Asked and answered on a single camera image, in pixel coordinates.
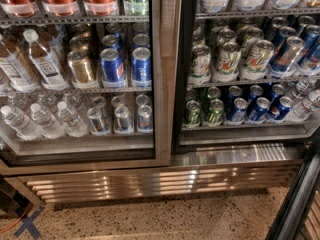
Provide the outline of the front right blue Pepsi can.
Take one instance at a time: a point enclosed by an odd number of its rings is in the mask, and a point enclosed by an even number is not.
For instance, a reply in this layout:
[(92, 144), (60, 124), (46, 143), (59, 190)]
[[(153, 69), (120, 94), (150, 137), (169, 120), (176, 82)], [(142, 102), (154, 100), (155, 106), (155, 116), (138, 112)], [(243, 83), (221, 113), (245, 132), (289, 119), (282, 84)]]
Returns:
[(150, 86), (151, 77), (151, 52), (148, 48), (139, 47), (132, 53), (132, 78), (137, 86)]

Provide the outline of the front 7up can left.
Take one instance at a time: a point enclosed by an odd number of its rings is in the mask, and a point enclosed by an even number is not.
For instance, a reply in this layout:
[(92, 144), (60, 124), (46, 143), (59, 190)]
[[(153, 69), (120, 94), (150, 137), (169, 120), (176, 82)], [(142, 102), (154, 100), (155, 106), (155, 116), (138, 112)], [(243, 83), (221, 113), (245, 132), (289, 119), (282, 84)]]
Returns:
[(210, 80), (210, 49), (206, 45), (196, 45), (192, 48), (190, 74), (188, 83), (200, 85), (207, 83)]

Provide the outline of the front left blue Pepsi can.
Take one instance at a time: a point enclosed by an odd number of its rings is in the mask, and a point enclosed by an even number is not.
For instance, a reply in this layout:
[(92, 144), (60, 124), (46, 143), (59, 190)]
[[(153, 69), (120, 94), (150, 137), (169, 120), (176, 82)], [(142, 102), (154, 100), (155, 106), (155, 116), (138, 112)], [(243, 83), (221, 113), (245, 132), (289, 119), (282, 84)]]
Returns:
[(106, 48), (100, 53), (101, 69), (110, 87), (121, 87), (126, 81), (122, 56), (114, 48)]

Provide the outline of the gold soda can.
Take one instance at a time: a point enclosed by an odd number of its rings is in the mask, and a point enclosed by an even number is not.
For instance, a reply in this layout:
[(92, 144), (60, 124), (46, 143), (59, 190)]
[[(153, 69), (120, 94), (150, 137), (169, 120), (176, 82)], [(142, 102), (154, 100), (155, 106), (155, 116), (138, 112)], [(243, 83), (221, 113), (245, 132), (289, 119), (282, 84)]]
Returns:
[(81, 50), (71, 51), (67, 59), (75, 88), (87, 90), (99, 87), (94, 68), (86, 52)]

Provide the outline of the blue Pepsi can lower left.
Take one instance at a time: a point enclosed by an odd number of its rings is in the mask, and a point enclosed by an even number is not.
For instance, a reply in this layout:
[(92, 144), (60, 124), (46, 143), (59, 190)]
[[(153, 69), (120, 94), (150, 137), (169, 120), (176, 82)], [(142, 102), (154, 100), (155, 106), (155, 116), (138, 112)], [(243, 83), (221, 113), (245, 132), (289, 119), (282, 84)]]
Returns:
[(247, 107), (248, 102), (244, 98), (236, 98), (233, 103), (227, 105), (225, 122), (229, 125), (242, 124)]

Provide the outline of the blue pepsi can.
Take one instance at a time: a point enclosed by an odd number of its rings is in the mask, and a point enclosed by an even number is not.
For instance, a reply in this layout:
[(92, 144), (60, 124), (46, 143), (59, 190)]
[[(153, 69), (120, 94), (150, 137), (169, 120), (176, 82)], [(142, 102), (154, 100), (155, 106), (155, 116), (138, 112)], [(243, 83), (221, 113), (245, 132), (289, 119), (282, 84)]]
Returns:
[(122, 56), (114, 48), (106, 48), (100, 53), (101, 69), (110, 87), (121, 87), (126, 81)]
[(227, 105), (225, 122), (229, 125), (242, 124), (247, 107), (248, 102), (244, 98), (236, 98), (233, 103)]
[(250, 123), (262, 123), (270, 108), (267, 98), (259, 97), (253, 101), (246, 112), (246, 120)]
[(132, 53), (132, 78), (137, 86), (150, 86), (151, 77), (151, 52), (148, 48), (139, 47)]

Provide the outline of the water bottle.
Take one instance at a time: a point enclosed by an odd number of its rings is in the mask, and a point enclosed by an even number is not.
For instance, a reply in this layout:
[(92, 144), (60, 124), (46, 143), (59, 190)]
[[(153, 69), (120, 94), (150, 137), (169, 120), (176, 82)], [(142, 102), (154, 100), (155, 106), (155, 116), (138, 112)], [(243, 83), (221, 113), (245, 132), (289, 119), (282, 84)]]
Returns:
[(30, 107), (31, 118), (42, 131), (44, 137), (57, 139), (65, 135), (65, 130), (49, 108), (33, 103)]
[(21, 109), (5, 105), (1, 108), (3, 120), (24, 140), (31, 141), (42, 137), (41, 130)]
[(62, 120), (69, 136), (82, 137), (88, 134), (88, 126), (74, 106), (61, 101), (57, 104), (57, 108), (58, 117)]

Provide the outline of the green soda can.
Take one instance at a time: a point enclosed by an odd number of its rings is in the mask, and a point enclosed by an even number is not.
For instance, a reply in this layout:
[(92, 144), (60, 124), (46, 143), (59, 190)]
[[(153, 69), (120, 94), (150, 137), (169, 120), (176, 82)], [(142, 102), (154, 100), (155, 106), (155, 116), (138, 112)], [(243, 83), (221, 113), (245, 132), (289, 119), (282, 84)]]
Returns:
[(186, 127), (197, 127), (200, 124), (200, 104), (195, 100), (186, 103), (183, 124)]

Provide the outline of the right water bottle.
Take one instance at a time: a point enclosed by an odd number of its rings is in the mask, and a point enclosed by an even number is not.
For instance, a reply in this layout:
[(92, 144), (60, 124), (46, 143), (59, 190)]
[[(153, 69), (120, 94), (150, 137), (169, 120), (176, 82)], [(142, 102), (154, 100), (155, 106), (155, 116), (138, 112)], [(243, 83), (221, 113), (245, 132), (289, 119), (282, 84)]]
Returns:
[(61, 101), (57, 104), (57, 108), (58, 117), (62, 120), (69, 136), (82, 137), (88, 134), (88, 126), (74, 106)]

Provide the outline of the blue Pepsi can lower middle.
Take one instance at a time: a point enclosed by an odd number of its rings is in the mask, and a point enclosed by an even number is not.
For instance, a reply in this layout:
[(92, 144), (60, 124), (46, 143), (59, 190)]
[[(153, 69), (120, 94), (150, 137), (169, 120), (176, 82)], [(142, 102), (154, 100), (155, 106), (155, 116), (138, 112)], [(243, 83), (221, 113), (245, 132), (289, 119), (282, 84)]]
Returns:
[(246, 112), (246, 120), (250, 123), (262, 123), (270, 108), (267, 98), (259, 97), (253, 101)]

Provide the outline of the left water bottle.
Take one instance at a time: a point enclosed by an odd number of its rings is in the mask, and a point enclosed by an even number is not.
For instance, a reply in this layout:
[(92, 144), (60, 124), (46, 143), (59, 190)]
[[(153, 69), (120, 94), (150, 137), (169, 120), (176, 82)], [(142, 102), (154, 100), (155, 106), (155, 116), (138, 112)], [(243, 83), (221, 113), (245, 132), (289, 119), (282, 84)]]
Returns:
[(3, 120), (24, 140), (31, 141), (42, 137), (41, 130), (21, 109), (5, 105), (1, 108)]

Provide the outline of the fridge glass door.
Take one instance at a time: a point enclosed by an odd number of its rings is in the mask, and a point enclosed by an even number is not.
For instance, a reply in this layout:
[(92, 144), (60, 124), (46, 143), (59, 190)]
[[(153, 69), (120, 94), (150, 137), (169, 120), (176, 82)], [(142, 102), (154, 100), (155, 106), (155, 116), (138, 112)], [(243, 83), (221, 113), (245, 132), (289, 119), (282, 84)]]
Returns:
[[(112, 15), (86, 12), (84, 0), (0, 0), (0, 104), (17, 107), (31, 118), (33, 103), (51, 110), (65, 130), (57, 139), (27, 141), (0, 118), (1, 171), (5, 175), (77, 172), (115, 167), (148, 167), (169, 161), (167, 76), (176, 42), (181, 0), (149, 0), (149, 14), (128, 15), (124, 0), (116, 0)], [(63, 90), (44, 87), (28, 56), (23, 36), (35, 30), (55, 51), (67, 80)], [(132, 78), (132, 53), (151, 52), (151, 85), (137, 86)], [(114, 48), (122, 56), (126, 81), (107, 85), (100, 53)], [(67, 56), (87, 53), (98, 88), (74, 87)], [(58, 117), (57, 104), (74, 106), (88, 134), (72, 137)]]
[(305, 157), (265, 240), (295, 240), (311, 208), (320, 180), (320, 143)]

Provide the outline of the middle water bottle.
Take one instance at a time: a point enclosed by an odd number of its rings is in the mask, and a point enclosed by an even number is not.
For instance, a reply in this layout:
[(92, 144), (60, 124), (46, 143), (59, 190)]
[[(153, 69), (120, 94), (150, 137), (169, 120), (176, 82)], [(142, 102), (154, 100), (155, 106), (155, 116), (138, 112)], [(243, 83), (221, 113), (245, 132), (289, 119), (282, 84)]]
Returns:
[(65, 130), (49, 108), (33, 103), (30, 107), (31, 118), (42, 131), (44, 137), (57, 139), (65, 135)]

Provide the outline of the tea bottle white cap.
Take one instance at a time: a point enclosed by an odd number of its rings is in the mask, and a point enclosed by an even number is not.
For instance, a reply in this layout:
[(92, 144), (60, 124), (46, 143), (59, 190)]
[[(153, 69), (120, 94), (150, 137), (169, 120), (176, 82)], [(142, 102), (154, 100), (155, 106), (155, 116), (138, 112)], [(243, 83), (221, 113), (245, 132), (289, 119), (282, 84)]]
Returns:
[(28, 56), (42, 76), (44, 87), (51, 90), (65, 89), (67, 80), (55, 51), (33, 29), (25, 30), (23, 36), (28, 43)]

